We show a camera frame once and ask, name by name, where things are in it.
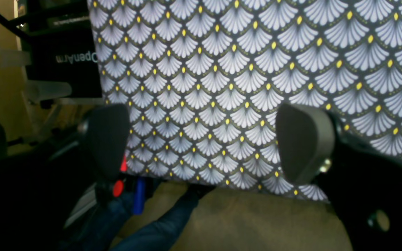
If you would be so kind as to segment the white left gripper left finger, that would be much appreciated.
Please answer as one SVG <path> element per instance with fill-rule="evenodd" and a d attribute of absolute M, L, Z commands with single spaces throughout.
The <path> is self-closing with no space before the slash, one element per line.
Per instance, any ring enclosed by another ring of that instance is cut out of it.
<path fill-rule="evenodd" d="M 84 192 L 118 180 L 129 130 L 127 106 L 111 104 L 28 152 L 0 159 L 0 251 L 55 251 Z"/>

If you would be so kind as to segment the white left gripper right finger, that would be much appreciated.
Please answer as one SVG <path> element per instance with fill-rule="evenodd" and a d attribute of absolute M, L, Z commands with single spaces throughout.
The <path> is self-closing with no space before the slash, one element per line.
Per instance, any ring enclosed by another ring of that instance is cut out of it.
<path fill-rule="evenodd" d="M 286 180 L 325 193 L 354 251 L 402 251 L 402 159 L 321 108 L 282 104 L 275 127 Z"/>

